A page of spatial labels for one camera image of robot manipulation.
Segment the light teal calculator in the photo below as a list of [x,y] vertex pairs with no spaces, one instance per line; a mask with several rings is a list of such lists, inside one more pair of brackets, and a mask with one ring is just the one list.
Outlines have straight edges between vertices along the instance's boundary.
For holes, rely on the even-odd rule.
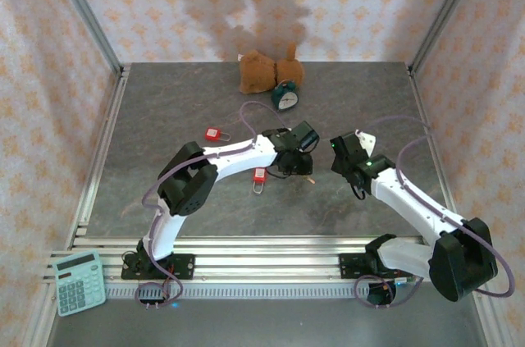
[[103,265],[95,250],[73,253],[52,264],[57,289],[57,314],[67,317],[106,301]]

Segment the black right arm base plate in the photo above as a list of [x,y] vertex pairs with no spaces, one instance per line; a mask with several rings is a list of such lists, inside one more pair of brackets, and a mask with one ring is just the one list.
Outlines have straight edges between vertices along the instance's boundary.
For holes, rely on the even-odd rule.
[[380,276],[385,267],[369,253],[341,253],[339,269],[342,279],[358,279],[361,276]]

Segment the aluminium corner post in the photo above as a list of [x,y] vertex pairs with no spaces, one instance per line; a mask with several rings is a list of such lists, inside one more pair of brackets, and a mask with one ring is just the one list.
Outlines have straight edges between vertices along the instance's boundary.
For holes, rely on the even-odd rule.
[[438,10],[434,21],[422,40],[421,45],[415,53],[413,60],[407,65],[410,76],[415,76],[421,70],[427,56],[434,48],[442,31],[446,27],[450,17],[452,17],[456,7],[461,0],[444,0]]
[[111,46],[103,27],[100,25],[97,17],[92,10],[88,0],[71,0],[76,11],[79,13],[81,19],[87,26],[100,52],[105,58],[106,62],[112,69],[112,72],[120,76],[124,68],[119,58],[117,57],[113,47]]

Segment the teal alarm clock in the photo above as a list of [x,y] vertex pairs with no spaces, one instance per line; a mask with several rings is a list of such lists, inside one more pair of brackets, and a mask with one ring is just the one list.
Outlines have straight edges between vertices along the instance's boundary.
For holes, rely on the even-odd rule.
[[280,82],[272,90],[271,100],[277,111],[289,110],[295,107],[299,102],[295,82],[293,80]]

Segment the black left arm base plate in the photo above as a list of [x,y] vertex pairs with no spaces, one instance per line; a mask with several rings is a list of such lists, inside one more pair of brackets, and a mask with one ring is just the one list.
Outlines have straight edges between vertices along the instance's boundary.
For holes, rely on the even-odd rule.
[[[146,253],[126,252],[123,254],[122,280],[153,281],[167,278],[167,274],[156,267]],[[180,280],[192,280],[195,256],[193,254],[172,254],[159,260],[158,265]]]

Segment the aluminium side rail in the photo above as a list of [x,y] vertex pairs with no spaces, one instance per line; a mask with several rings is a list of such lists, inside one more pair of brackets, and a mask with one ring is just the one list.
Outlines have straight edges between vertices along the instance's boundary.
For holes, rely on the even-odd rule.
[[65,246],[66,250],[71,249],[73,246],[78,229],[85,230],[89,225],[89,219],[97,196],[99,183],[102,178],[107,152],[111,143],[112,133],[116,124],[121,100],[126,90],[130,70],[131,64],[124,65],[118,76],[118,81],[113,86],[111,97],[107,104],[107,110],[104,114],[101,129],[98,134],[94,155],[89,166],[89,174],[84,183],[74,219],[71,224],[68,243]]
[[441,186],[441,192],[443,194],[443,198],[445,200],[445,204],[446,204],[446,207],[453,210],[453,211],[456,211],[457,208],[455,206],[455,202],[454,202],[454,198],[453,198],[453,195],[452,195],[452,191],[450,189],[450,185],[449,185],[449,182],[447,180],[447,177],[445,175],[445,171],[443,169],[443,165],[442,165],[442,162],[441,162],[441,158],[440,158],[440,154],[439,154],[439,151],[438,151],[438,148],[436,146],[436,141],[435,141],[435,137],[433,135],[433,130],[431,128],[431,122],[427,116],[427,112],[426,112],[426,109],[423,105],[423,100],[422,100],[422,96],[420,94],[420,91],[419,91],[419,87],[418,87],[418,82],[417,82],[417,78],[416,78],[416,74],[415,74],[415,71],[412,69],[411,66],[407,66],[407,73],[408,73],[408,76],[409,76],[409,83],[411,84],[411,87],[413,89],[413,95],[415,97],[415,101],[416,101],[416,104],[418,106],[418,111],[419,111],[419,115],[425,125],[425,131],[428,135],[428,144],[429,144],[429,149],[430,149],[430,152],[431,152],[431,156],[432,156],[432,160],[434,162],[434,166],[435,166],[435,169],[436,169],[436,174],[437,174],[437,177],[438,177],[438,180],[440,182],[440,186]]

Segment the red padlock with danger label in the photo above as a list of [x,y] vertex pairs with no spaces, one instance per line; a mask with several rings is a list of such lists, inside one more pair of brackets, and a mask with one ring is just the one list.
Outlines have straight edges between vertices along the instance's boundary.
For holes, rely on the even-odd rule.
[[253,172],[253,192],[261,194],[267,180],[267,170],[265,167],[257,167]]

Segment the red padlock with white label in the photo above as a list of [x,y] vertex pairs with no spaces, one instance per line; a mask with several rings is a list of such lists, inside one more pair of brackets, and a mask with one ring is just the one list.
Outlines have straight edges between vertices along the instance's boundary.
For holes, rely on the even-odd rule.
[[205,131],[204,138],[207,141],[212,141],[212,142],[216,142],[216,141],[228,142],[231,140],[231,136],[229,134],[215,127],[208,127]]

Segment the brown plush toy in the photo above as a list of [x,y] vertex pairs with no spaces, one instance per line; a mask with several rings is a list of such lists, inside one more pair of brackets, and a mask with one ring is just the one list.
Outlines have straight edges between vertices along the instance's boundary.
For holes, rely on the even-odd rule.
[[296,43],[290,42],[285,56],[274,61],[253,49],[242,55],[240,86],[242,94],[259,94],[273,90],[277,85],[293,82],[300,87],[305,79],[303,63],[296,57]]

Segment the aluminium front rails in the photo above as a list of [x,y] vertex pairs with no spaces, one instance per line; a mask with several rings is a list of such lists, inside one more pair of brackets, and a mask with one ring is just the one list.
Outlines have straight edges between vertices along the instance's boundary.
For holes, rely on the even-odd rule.
[[[292,283],[340,280],[339,255],[364,253],[373,237],[345,236],[233,236],[182,237],[174,253],[195,255],[193,283]],[[45,281],[53,281],[52,264],[72,253],[95,249],[107,282],[121,281],[121,256],[135,251],[139,238],[76,236],[69,250],[52,251],[46,258]]]

